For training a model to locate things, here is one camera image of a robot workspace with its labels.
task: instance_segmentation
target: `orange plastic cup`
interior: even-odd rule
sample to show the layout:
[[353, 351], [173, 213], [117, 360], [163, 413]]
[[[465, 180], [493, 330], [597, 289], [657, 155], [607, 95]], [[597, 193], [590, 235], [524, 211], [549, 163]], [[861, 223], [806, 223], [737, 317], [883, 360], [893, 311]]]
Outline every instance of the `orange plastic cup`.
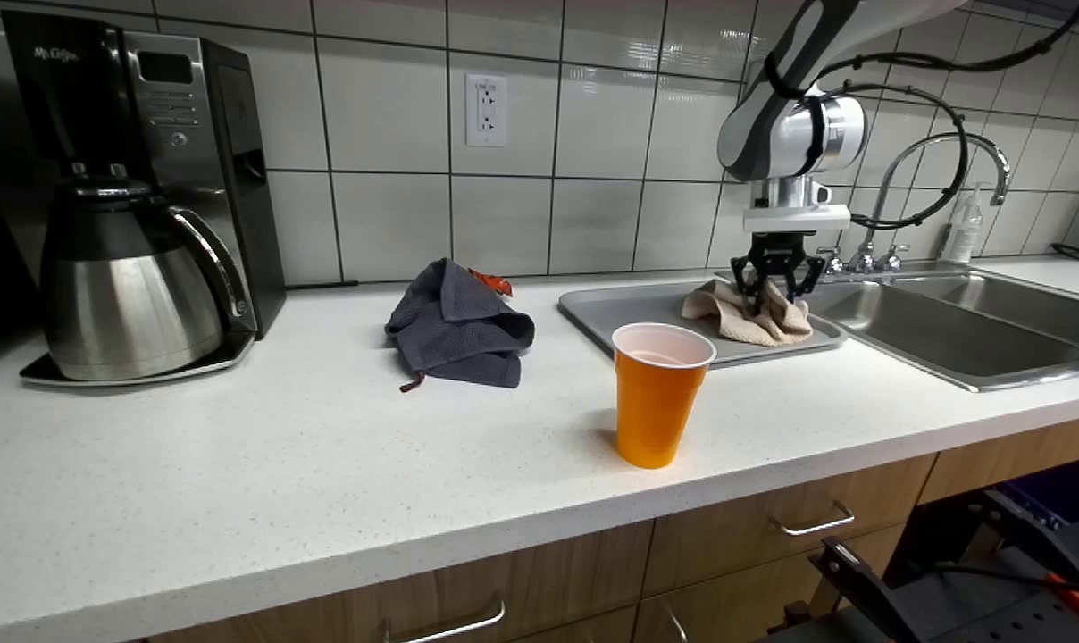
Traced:
[[676, 462], [690, 408], [719, 345], [701, 333], [632, 323], [612, 333], [616, 376], [616, 452], [638, 469]]

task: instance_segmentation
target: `stainless steel carafe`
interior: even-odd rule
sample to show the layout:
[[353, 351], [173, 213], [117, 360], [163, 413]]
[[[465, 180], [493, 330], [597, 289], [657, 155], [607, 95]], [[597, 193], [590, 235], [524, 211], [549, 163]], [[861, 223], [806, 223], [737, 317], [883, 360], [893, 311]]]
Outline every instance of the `stainless steel carafe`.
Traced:
[[252, 330], [226, 245], [147, 181], [63, 181], [40, 289], [48, 356], [85, 382], [173, 370]]

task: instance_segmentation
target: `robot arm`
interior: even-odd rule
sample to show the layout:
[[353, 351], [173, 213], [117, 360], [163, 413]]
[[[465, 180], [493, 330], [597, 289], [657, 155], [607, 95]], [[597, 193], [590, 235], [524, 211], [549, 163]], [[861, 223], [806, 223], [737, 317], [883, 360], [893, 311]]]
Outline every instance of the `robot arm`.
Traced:
[[790, 296], [813, 289], [821, 264], [806, 261], [799, 238], [846, 224], [850, 211], [811, 181], [811, 168], [850, 163], [865, 151], [865, 110], [850, 95], [825, 95], [818, 70], [883, 31], [954, 12], [964, 0], [805, 0], [787, 37], [756, 64], [744, 99], [719, 136], [722, 168], [755, 181], [748, 230], [755, 245], [731, 261], [737, 285], [756, 296], [769, 275], [787, 275]]

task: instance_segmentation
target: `cabinet drawer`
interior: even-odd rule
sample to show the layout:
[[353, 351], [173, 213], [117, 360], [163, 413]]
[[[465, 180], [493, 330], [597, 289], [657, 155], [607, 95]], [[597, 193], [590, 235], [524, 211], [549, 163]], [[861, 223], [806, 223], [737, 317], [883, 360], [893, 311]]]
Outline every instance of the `cabinet drawer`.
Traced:
[[[883, 572], [899, 533], [905, 526], [889, 526], [846, 544], [874, 572]], [[811, 601], [818, 582], [818, 568], [798, 554], [761, 568], [653, 592], [638, 607], [636, 643], [763, 639], [769, 630], [783, 624], [783, 607], [794, 601]]]
[[597, 533], [399, 582], [256, 610], [157, 643], [381, 643], [493, 622], [465, 643], [521, 639], [590, 616], [632, 607], [646, 563], [651, 526]]
[[624, 607], [614, 616], [549, 630], [543, 637], [527, 637], [521, 643], [628, 643], [632, 631], [636, 631], [636, 607]]
[[946, 450], [931, 466], [923, 502], [1079, 462], [1079, 423]]
[[799, 554], [813, 548], [821, 533], [852, 535], [905, 523], [927, 466], [931, 457], [914, 457], [662, 518], [653, 526], [646, 588]]

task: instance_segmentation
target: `sink basin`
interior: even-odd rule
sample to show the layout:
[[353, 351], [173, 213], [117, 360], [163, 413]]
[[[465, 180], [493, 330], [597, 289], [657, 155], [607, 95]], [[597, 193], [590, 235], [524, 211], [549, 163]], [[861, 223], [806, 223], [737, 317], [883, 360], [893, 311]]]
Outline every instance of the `sink basin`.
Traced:
[[994, 316], [1067, 342], [1079, 342], [1079, 300], [990, 277], [990, 275], [964, 275], [964, 277], [927, 277], [927, 281], [899, 281], [907, 292], [934, 296], [956, 305], [964, 311]]
[[1079, 300], [974, 273], [825, 281], [811, 311], [964, 391], [1079, 376]]

